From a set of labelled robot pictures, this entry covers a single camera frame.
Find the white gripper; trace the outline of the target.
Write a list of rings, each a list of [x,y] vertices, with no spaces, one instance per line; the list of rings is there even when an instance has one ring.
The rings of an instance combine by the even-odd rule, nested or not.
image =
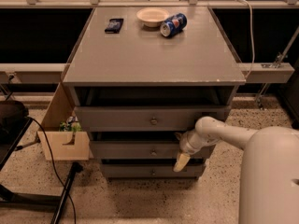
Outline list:
[[[179,140],[179,147],[182,153],[178,153],[173,171],[180,172],[189,162],[190,155],[199,152],[205,146],[206,139],[200,136],[196,130],[187,131],[186,133],[175,132],[175,137]]]

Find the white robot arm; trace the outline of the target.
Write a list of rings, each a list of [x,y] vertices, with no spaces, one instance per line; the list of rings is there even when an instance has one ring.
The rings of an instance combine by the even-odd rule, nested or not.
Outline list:
[[[299,224],[299,132],[278,126],[254,130],[203,117],[180,136],[174,170],[220,140],[243,151],[238,224]]]

